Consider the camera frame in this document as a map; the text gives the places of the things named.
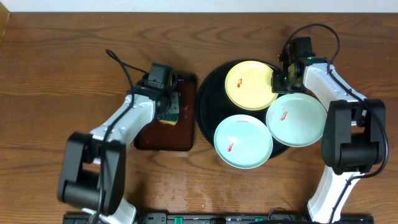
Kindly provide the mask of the yellow plate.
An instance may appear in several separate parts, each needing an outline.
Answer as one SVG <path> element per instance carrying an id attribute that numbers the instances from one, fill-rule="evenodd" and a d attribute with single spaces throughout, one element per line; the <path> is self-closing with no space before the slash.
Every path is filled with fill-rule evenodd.
<path id="1" fill-rule="evenodd" d="M 228 98 L 238 107 L 257 111 L 270 106 L 278 97 L 272 92 L 273 69 L 265 63 L 248 60 L 234 65 L 224 87 Z"/>

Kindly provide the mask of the pale green plate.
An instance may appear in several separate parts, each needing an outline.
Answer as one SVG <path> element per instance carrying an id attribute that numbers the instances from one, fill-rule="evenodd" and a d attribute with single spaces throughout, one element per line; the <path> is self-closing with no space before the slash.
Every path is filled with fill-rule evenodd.
<path id="1" fill-rule="evenodd" d="M 304 147 L 322 137 L 326 110 L 312 96 L 303 93 L 287 94 L 270 105 L 265 121 L 277 141 L 291 147 Z"/>

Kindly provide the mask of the light blue plate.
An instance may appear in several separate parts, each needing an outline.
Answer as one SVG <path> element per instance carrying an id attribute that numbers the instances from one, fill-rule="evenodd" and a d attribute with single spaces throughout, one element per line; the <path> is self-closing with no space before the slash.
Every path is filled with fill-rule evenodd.
<path id="1" fill-rule="evenodd" d="M 217 126 L 214 147 L 227 164 L 239 169 L 261 166 L 271 156 L 272 135 L 259 119 L 245 115 L 232 115 Z"/>

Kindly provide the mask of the green yellow sponge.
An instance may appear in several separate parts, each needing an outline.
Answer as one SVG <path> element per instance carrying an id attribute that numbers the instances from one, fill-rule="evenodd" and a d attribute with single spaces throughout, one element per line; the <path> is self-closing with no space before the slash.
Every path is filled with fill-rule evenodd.
<path id="1" fill-rule="evenodd" d="M 164 124 L 170 124 L 175 126 L 177 124 L 179 114 L 162 114 L 158 117 L 158 120 Z"/>

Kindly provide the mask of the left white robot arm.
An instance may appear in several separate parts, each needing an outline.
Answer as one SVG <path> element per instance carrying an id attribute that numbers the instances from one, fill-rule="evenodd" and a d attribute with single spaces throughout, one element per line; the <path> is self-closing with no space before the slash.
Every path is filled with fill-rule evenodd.
<path id="1" fill-rule="evenodd" d="M 89 213 L 86 223 L 133 223 L 136 208 L 123 197 L 126 151 L 157 115 L 179 112 L 179 93 L 141 89 L 90 133 L 67 140 L 57 198 Z"/>

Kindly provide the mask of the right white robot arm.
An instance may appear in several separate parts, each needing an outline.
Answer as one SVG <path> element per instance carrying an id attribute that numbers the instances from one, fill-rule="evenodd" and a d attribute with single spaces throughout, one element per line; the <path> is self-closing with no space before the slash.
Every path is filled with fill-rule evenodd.
<path id="1" fill-rule="evenodd" d="M 273 73 L 272 90 L 290 97 L 309 90 L 326 111 L 321 123 L 325 169 L 307 211 L 311 222 L 336 223 L 357 182 L 378 175 L 386 166 L 385 104 L 352 89 L 326 58 L 284 56 L 280 61 L 283 69 Z"/>

